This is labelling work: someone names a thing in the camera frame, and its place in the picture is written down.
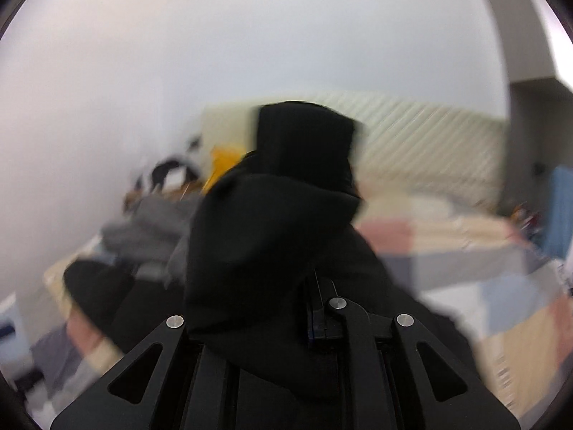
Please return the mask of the black puffer jacket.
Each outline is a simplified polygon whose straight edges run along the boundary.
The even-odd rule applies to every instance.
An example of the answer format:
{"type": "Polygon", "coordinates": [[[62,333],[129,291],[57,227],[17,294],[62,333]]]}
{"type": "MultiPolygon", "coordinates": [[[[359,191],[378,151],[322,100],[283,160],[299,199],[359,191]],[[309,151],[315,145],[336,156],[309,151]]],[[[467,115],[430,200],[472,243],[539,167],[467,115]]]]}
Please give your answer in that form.
{"type": "Polygon", "coordinates": [[[316,429],[309,314],[335,297],[371,315],[420,319],[466,366],[466,338],[397,286],[353,227],[354,182],[328,187],[262,172],[249,152],[205,195],[184,286],[169,292],[120,266],[74,262],[76,303],[124,356],[171,315],[224,361],[218,429],[316,429]]]}

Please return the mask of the blue towel covered chair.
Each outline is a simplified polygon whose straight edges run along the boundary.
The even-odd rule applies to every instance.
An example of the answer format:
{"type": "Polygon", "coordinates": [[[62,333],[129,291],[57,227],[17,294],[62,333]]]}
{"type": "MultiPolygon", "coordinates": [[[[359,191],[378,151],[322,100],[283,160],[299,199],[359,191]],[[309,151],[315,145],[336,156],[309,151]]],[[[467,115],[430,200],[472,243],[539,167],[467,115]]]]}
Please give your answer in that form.
{"type": "Polygon", "coordinates": [[[572,169],[555,167],[550,179],[550,195],[541,248],[546,255],[565,259],[572,241],[572,169]]]}

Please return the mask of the wooden nightstand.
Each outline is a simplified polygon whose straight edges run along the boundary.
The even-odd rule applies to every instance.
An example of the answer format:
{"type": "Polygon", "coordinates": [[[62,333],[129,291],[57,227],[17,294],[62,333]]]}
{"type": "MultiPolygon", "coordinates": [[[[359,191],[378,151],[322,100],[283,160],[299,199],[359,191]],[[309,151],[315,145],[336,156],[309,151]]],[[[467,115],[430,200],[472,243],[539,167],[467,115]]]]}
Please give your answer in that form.
{"type": "Polygon", "coordinates": [[[180,187],[168,188],[167,190],[155,190],[146,193],[143,189],[132,189],[127,192],[123,197],[122,211],[128,212],[138,201],[147,195],[158,195],[169,201],[179,201],[186,198],[193,192],[199,192],[203,187],[203,182],[193,181],[186,182],[180,187]]]}

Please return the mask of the black bag on nightstand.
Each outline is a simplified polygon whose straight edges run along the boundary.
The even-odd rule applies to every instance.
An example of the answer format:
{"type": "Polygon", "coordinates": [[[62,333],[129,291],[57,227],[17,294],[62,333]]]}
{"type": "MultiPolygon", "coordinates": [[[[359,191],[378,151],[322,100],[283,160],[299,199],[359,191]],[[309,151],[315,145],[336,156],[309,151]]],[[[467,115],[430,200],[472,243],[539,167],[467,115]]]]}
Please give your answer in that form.
{"type": "Polygon", "coordinates": [[[160,192],[164,187],[179,188],[199,179],[197,168],[186,158],[173,156],[166,158],[150,173],[150,191],[160,192]]]}

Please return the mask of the grey hoodie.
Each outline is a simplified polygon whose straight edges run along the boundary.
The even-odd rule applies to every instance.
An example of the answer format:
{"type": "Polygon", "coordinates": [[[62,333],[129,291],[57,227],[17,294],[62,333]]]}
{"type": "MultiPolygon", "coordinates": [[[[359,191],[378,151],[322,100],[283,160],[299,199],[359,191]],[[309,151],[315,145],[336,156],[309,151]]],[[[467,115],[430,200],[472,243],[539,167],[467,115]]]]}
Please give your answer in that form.
{"type": "Polygon", "coordinates": [[[188,236],[203,195],[179,201],[147,195],[129,215],[101,230],[102,245],[134,268],[138,280],[183,285],[187,275],[188,236]]]}

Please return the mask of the patchwork checked duvet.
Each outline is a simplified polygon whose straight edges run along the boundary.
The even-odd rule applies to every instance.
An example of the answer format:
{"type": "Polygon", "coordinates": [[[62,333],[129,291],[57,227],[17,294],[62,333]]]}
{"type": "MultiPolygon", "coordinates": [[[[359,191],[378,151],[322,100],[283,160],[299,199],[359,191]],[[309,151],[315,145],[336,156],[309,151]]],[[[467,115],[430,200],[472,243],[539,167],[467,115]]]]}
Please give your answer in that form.
{"type": "MultiPolygon", "coordinates": [[[[488,389],[521,427],[542,426],[572,376],[572,301],[558,262],[508,219],[447,196],[388,191],[364,204],[355,225],[395,281],[468,338],[488,389]]],[[[63,283],[68,265],[61,259],[45,271],[45,300],[27,323],[44,376],[26,408],[45,429],[120,360],[73,304],[63,283]]]]}

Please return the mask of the grey wardrobe cabinet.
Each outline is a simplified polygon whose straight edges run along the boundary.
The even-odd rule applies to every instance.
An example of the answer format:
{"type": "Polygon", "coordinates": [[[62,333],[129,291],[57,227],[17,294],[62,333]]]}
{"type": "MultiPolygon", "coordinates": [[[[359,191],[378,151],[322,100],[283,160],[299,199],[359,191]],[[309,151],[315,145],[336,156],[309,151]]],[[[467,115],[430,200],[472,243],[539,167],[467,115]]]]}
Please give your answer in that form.
{"type": "Polygon", "coordinates": [[[505,62],[509,136],[501,206],[542,212],[572,164],[572,41],[549,0],[487,0],[505,62]]]}

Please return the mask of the bottles on shelf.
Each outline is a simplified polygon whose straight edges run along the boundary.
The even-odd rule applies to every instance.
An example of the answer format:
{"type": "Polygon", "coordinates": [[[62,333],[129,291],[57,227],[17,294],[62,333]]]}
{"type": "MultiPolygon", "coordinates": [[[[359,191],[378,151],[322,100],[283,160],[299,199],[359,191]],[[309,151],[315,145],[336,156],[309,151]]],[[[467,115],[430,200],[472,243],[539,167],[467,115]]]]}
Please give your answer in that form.
{"type": "Polygon", "coordinates": [[[541,232],[541,216],[532,212],[525,203],[517,204],[510,215],[511,222],[519,229],[524,238],[532,240],[541,232]]]}

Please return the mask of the cream quilted headboard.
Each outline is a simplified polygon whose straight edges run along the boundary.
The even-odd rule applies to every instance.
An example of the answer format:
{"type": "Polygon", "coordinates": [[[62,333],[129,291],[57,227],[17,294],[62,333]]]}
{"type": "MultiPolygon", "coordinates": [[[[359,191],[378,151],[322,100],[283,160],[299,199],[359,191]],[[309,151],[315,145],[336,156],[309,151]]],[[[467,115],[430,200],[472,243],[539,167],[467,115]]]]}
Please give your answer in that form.
{"type": "Polygon", "coordinates": [[[506,124],[494,116],[376,92],[213,104],[200,117],[211,152],[254,152],[262,172],[374,192],[409,188],[492,210],[503,186],[506,124]]]}

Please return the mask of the yellow pillow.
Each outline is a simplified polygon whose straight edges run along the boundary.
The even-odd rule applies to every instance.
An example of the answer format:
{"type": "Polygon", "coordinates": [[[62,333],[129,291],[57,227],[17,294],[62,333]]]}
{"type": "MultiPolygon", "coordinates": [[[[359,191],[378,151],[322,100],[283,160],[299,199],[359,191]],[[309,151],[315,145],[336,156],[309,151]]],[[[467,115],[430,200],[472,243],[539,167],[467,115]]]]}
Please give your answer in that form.
{"type": "Polygon", "coordinates": [[[202,187],[202,193],[206,194],[245,154],[244,149],[234,145],[215,145],[210,152],[211,172],[202,187]]]}

